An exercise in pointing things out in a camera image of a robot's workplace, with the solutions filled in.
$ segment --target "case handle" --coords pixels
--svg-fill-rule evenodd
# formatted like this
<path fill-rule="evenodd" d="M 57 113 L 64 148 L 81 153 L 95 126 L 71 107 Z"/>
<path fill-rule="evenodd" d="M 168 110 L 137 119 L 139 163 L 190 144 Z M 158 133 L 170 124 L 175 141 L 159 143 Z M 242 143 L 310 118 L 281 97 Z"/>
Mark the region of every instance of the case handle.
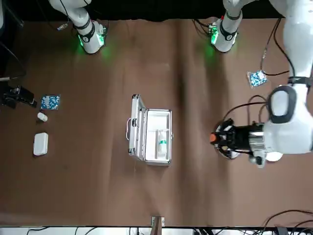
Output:
<path fill-rule="evenodd" d="M 128 123 L 129 123 L 129 121 L 131 120 L 131 118 L 129 118 L 128 120 L 127 120 L 127 123 L 126 123 L 126 139 L 129 141 L 129 138 L 128 138 Z"/>

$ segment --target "brown table surface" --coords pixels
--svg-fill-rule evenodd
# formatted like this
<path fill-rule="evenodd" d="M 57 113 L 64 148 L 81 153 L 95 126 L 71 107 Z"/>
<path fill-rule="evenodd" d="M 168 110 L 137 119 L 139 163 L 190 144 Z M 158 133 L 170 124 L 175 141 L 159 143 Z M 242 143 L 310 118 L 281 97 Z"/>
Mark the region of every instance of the brown table surface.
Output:
<path fill-rule="evenodd" d="M 191 20 L 110 22 L 107 46 L 94 55 L 83 52 L 70 29 L 26 23 L 14 51 L 27 76 L 17 83 L 38 101 L 61 94 L 61 105 L 47 111 L 42 124 L 36 123 L 39 108 L 1 108 L 0 222 L 149 226 L 150 216 L 161 215 L 166 226 L 261 226 L 283 210 L 313 210 L 311 154 L 258 169 L 247 156 L 228 161 L 209 144 L 227 110 L 286 83 L 281 75 L 251 89 L 246 78 L 248 70 L 258 70 L 274 23 L 243 20 L 233 49 L 221 54 Z M 14 60 L 7 71 L 13 68 Z M 288 69 L 273 42 L 264 68 Z M 128 156 L 132 94 L 141 94 L 148 108 L 173 111 L 169 167 Z M 252 119 L 258 110 L 251 108 Z M 245 108 L 230 115 L 237 125 L 245 125 L 246 116 Z M 34 158 L 34 135 L 42 131 L 49 134 L 48 154 Z M 291 226 L 305 218 L 291 213 L 270 224 Z"/>

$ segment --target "small bottle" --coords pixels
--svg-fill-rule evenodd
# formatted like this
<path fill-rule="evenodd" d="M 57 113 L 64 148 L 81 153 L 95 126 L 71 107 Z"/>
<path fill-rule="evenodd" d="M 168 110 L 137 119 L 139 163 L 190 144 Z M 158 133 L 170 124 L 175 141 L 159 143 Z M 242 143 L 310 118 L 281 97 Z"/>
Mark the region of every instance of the small bottle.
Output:
<path fill-rule="evenodd" d="M 47 115 L 45 115 L 45 114 L 43 114 L 43 113 L 41 113 L 41 112 L 39 112 L 39 113 L 37 114 L 37 117 L 38 117 L 41 121 L 47 121 L 47 120 L 48 120 Z"/>
<path fill-rule="evenodd" d="M 166 132 L 161 131 L 158 139 L 158 155 L 165 157 L 167 153 Z"/>

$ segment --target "orange cap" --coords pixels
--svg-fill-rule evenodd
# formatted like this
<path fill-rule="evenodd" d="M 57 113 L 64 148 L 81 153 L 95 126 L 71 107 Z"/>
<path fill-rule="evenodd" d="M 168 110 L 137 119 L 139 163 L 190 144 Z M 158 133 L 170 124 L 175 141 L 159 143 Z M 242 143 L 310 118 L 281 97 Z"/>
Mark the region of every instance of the orange cap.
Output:
<path fill-rule="evenodd" d="M 210 135 L 210 142 L 214 142 L 215 140 L 216 140 L 216 135 L 212 133 Z"/>

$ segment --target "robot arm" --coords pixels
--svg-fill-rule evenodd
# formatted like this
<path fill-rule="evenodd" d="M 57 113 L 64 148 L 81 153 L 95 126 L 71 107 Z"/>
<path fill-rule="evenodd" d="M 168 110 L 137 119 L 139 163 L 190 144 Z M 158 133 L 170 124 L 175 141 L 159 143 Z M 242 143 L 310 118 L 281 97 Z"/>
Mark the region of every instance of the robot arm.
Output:
<path fill-rule="evenodd" d="M 49 0 L 51 6 L 62 12 L 73 22 L 81 44 L 88 54 L 96 53 L 104 45 L 106 29 L 97 21 L 92 21 L 84 8 L 91 0 Z"/>
<path fill-rule="evenodd" d="M 235 43 L 237 29 L 243 18 L 243 6 L 256 0 L 223 0 L 226 13 L 223 19 L 218 19 L 213 25 L 217 27 L 211 43 L 220 52 L 228 52 Z"/>
<path fill-rule="evenodd" d="M 288 84 L 268 97 L 269 121 L 264 125 L 267 152 L 301 154 L 313 149 L 313 117 L 306 100 L 313 65 L 313 2 L 287 2 L 284 45 L 290 58 Z"/>
<path fill-rule="evenodd" d="M 211 135 L 211 143 L 225 157 L 232 159 L 243 150 L 259 167 L 273 155 L 279 159 L 283 154 L 313 150 L 313 117 L 306 106 L 313 66 L 313 2 L 270 1 L 286 16 L 284 45 L 291 62 L 288 84 L 269 95 L 269 121 L 265 124 L 236 127 L 229 119 Z"/>

